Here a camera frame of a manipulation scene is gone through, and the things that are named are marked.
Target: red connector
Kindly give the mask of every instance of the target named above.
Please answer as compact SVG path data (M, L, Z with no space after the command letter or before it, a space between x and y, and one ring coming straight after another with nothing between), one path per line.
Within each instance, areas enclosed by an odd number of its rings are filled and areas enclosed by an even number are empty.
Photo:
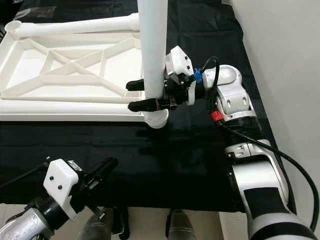
M219 111L212 112L210 117L218 127L221 127L225 123L224 117Z
M219 120L223 120L224 119L224 117L222 116L222 114L219 111L212 112L210 114L210 117L214 122L217 122Z

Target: white wall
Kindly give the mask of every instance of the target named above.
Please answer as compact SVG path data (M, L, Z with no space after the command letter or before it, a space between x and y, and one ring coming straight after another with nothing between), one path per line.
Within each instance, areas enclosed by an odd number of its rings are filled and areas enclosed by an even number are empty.
M279 149L301 163L320 188L320 0L225 2L243 28ZM291 166L287 171L298 215L309 224L312 192L299 172ZM320 224L316 235L320 237Z

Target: table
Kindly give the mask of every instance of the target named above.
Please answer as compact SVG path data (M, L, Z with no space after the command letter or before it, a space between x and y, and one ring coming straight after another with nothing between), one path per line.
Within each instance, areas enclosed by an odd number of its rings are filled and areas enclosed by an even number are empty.
M117 17L137 12L135 0L25 0L21 21L35 23ZM240 70L259 121L274 143L259 91L242 42L243 32L231 6L212 0L169 0L167 52L179 45L201 67L218 56ZM235 212L227 179L224 140L211 122L204 100L170 112L168 124L2 122L0 183L42 163L46 156L72 158L87 172L106 157L119 166L95 193L100 206L181 208ZM0 202L26 204L44 196L44 172L3 189Z

